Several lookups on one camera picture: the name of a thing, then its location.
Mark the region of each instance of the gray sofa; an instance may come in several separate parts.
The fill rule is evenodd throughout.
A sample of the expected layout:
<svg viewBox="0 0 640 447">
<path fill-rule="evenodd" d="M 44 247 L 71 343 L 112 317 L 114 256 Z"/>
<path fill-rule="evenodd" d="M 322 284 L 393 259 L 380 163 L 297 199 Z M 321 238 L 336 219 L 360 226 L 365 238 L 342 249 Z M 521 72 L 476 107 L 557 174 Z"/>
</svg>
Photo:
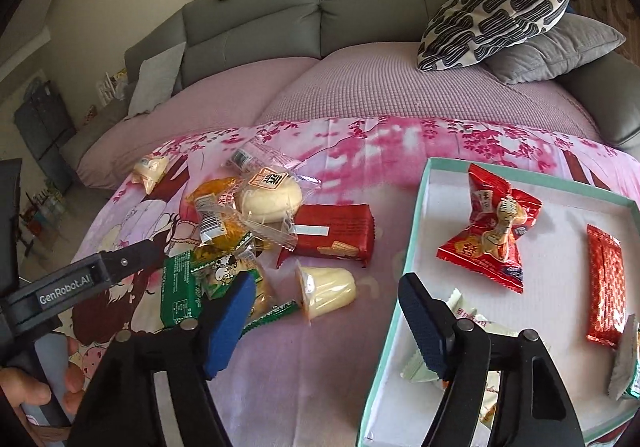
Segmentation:
<svg viewBox="0 0 640 447">
<path fill-rule="evenodd" d="M 180 42 L 186 49 L 174 94 L 249 62 L 322 59 L 347 46 L 419 41 L 444 1 L 196 0 L 125 52 L 129 91 L 145 59 Z M 588 110 L 606 143 L 640 157 L 640 68 L 610 54 L 558 82 Z M 126 110 L 126 102 L 106 107 L 66 144 L 62 153 L 73 169 Z"/>
</svg>

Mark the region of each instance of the patterned pillow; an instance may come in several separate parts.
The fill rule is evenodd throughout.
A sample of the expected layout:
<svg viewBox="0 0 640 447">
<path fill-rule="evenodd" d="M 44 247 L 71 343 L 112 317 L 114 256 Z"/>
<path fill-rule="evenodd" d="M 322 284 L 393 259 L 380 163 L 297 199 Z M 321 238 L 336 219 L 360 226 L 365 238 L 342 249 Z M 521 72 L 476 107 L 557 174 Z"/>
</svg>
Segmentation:
<svg viewBox="0 0 640 447">
<path fill-rule="evenodd" d="M 569 0 L 447 0 L 422 36 L 418 67 L 446 70 L 478 64 L 552 28 Z"/>
</svg>

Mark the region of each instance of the red wafer bar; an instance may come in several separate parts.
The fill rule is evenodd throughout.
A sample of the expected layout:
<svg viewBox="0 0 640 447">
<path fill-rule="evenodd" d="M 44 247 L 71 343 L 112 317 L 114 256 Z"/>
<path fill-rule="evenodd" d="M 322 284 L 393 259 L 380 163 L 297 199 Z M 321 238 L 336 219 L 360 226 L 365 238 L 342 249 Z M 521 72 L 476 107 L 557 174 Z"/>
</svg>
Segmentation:
<svg viewBox="0 0 640 447">
<path fill-rule="evenodd" d="M 625 268 L 620 242 L 587 225 L 591 307 L 587 339 L 615 348 L 625 327 Z"/>
<path fill-rule="evenodd" d="M 375 227 L 369 205 L 302 205 L 294 219 L 298 244 L 282 249 L 276 267 L 289 255 L 362 261 L 373 254 Z"/>
</svg>

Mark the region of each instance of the blue foam pad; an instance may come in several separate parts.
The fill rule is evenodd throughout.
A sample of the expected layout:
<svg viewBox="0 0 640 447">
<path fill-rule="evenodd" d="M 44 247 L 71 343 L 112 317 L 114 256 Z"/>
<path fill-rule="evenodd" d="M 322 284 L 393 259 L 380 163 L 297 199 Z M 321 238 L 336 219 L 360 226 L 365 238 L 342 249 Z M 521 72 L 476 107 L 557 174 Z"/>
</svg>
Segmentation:
<svg viewBox="0 0 640 447">
<path fill-rule="evenodd" d="M 208 380 L 213 379 L 219 371 L 228 366 L 254 302 L 255 280 L 253 276 L 248 275 L 210 335 L 209 354 L 203 365 Z"/>
<path fill-rule="evenodd" d="M 447 348 L 444 338 L 431 320 L 427 309 L 409 283 L 406 275 L 398 284 L 398 301 L 426 366 L 442 379 L 447 370 Z"/>
</svg>

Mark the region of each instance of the sofa backrest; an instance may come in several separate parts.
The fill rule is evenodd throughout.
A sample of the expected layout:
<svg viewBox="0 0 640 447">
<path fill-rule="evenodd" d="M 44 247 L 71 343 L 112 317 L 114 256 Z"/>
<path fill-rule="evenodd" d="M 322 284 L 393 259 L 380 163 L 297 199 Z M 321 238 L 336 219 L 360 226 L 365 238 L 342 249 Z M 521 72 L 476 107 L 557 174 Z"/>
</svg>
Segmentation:
<svg viewBox="0 0 640 447">
<path fill-rule="evenodd" d="M 195 0 L 125 53 L 140 64 L 186 42 L 174 93 L 202 78 L 265 59 L 322 58 L 345 46 L 418 41 L 445 0 Z"/>
</svg>

